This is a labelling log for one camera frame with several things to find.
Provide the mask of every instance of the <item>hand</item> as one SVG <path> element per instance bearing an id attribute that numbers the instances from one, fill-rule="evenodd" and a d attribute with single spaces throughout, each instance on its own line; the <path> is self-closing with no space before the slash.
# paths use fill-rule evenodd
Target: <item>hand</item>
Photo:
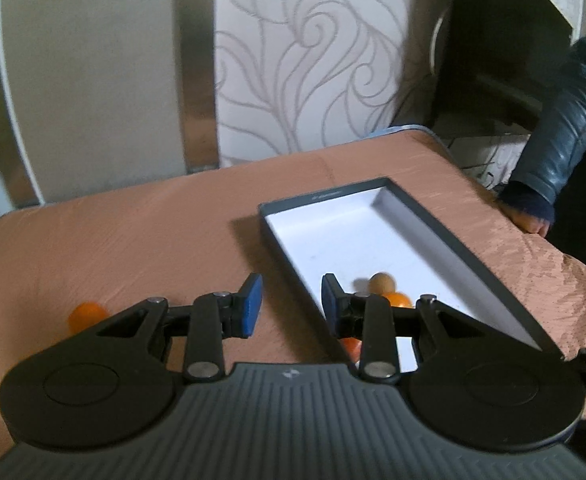
<path id="1" fill-rule="evenodd" d="M 542 238 L 546 238 L 548 229 L 551 227 L 551 223 L 548 220 L 542 220 L 528 213 L 521 212 L 502 202 L 498 202 L 498 205 L 513 224 L 522 229 L 522 231 L 525 233 L 539 234 Z"/>

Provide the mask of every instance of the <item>person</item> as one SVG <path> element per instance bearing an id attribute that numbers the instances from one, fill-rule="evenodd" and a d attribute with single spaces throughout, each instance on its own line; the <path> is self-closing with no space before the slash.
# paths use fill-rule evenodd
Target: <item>person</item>
<path id="1" fill-rule="evenodd" d="M 586 36 L 561 66 L 498 204 L 523 231 L 586 263 Z"/>

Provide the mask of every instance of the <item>wooden ball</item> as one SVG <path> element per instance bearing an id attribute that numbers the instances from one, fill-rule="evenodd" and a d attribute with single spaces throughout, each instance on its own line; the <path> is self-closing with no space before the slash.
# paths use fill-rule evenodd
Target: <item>wooden ball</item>
<path id="1" fill-rule="evenodd" d="M 396 286 L 393 277 L 386 272 L 378 272 L 368 280 L 368 291 L 371 294 L 379 294 L 380 296 L 395 292 Z"/>
<path id="2" fill-rule="evenodd" d="M 359 355 L 362 353 L 362 342 L 355 337 L 345 337 L 340 339 L 348 357 L 354 363 L 359 361 Z"/>
<path id="3" fill-rule="evenodd" d="M 387 294 L 382 294 L 391 306 L 399 306 L 402 308 L 413 308 L 412 301 L 406 294 L 402 294 L 401 292 L 388 292 Z"/>
<path id="4" fill-rule="evenodd" d="M 100 321 L 104 321 L 110 314 L 99 303 L 94 301 L 86 301 L 80 303 L 71 312 L 68 317 L 68 329 L 72 335 L 80 333 L 93 325 L 97 325 Z"/>

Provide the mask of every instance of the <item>textured tablecloth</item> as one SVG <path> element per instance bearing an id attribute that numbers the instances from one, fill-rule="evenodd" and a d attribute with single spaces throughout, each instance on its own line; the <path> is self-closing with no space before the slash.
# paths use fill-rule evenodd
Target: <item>textured tablecloth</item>
<path id="1" fill-rule="evenodd" d="M 264 275 L 265 301 L 253 338 L 225 341 L 227 363 L 324 361 L 260 241 L 257 206 L 378 176 L 390 176 L 451 229 L 567 355 L 586 346 L 586 266 L 520 232 L 429 136 L 407 132 L 1 218 L 0 380 L 68 336 L 66 318 L 82 301 L 112 312 L 148 296 L 184 304 L 236 290 L 251 271 Z M 0 454 L 10 443 L 0 416 Z"/>

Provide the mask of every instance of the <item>blue gripper pad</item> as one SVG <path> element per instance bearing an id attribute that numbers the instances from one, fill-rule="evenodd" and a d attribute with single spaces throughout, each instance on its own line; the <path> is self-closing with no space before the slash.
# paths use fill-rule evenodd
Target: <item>blue gripper pad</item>
<path id="1" fill-rule="evenodd" d="M 0 480 L 586 480 L 562 444 L 521 454 L 467 449 L 424 426 L 399 391 L 344 364 L 238 364 L 186 387 L 172 412 L 108 449 L 17 444 Z"/>
<path id="2" fill-rule="evenodd" d="M 238 292 L 244 302 L 242 312 L 242 337 L 250 337 L 255 330 L 257 317 L 262 306 L 263 279 L 261 274 L 252 274 Z"/>
<path id="3" fill-rule="evenodd" d="M 334 286 L 330 284 L 330 277 L 322 277 L 322 309 L 324 311 L 324 317 L 326 318 L 326 325 L 328 326 L 330 335 L 335 337 L 337 335 L 338 319 L 340 313 L 338 312 L 338 298 L 335 295 Z"/>

